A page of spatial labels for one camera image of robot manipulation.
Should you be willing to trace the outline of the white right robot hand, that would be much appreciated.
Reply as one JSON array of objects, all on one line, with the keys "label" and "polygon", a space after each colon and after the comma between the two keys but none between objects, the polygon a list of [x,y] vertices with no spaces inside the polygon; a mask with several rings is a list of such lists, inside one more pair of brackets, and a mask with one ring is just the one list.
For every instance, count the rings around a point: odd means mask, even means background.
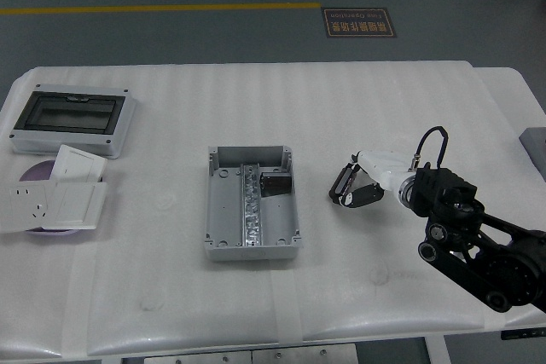
[{"label": "white right robot hand", "polygon": [[[366,174],[372,182],[353,190],[352,185],[359,171]],[[415,171],[410,170],[410,163],[402,154],[390,151],[359,151],[342,168],[329,189],[328,196],[334,204],[353,209],[371,205],[381,200],[385,193],[392,193],[398,203],[409,208],[414,181]]]}]

